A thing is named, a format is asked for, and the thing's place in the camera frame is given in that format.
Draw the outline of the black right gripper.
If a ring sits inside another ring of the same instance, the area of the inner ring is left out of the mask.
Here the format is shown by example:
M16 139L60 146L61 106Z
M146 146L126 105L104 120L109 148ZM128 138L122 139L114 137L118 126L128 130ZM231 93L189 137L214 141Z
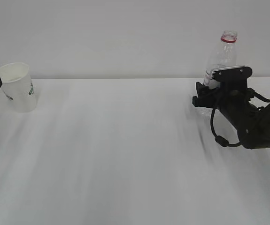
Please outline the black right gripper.
M251 67L245 66L243 73L232 74L220 79L220 86L209 89L208 86L196 82L195 89L197 95L193 97L192 104L195 107L205 107L213 109L215 104L218 108L227 104L235 104L244 107L246 110L254 110L255 106L250 104L251 94L248 92L247 79L251 77L253 71Z

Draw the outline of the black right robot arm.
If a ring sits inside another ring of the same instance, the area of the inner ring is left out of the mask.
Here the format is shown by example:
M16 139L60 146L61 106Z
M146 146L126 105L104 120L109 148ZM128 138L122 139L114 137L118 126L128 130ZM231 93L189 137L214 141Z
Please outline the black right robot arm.
M210 77L220 84L219 87L210 89L200 82L195 85L197 95L192 98L192 104L212 110L210 128L215 141L222 147L270 148L270 98L247 86L252 72L247 66L217 68L211 71ZM236 129L238 143L231 144L216 133L216 110Z

